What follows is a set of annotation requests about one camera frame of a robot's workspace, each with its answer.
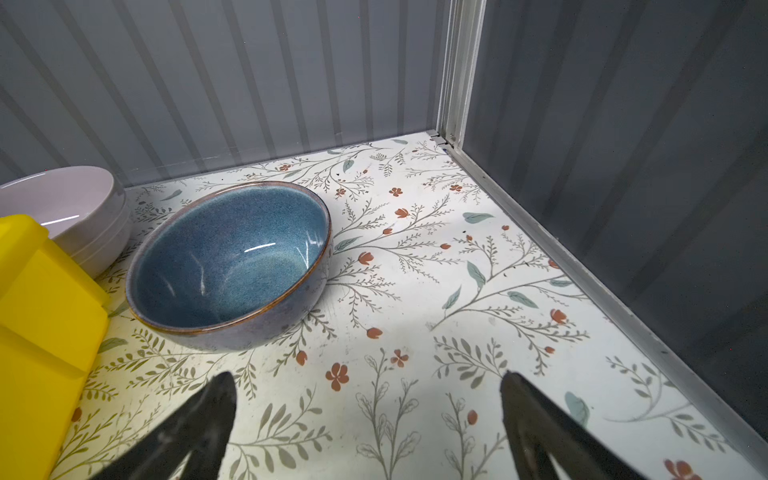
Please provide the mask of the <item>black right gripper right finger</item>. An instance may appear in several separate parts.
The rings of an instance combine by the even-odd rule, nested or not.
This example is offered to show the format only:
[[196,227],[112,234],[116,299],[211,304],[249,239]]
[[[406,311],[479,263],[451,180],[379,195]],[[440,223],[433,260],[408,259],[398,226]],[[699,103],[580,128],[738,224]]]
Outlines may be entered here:
[[500,394],[503,424],[520,479],[557,479],[554,463],[571,479],[643,477],[521,374],[506,372]]

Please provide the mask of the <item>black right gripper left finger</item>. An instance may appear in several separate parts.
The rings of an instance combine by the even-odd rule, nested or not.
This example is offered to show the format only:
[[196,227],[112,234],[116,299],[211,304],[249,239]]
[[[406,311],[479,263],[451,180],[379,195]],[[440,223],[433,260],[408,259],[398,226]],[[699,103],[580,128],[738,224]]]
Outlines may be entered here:
[[96,479],[170,479],[179,465],[183,479],[216,479],[237,407],[234,377],[223,372],[110,463]]

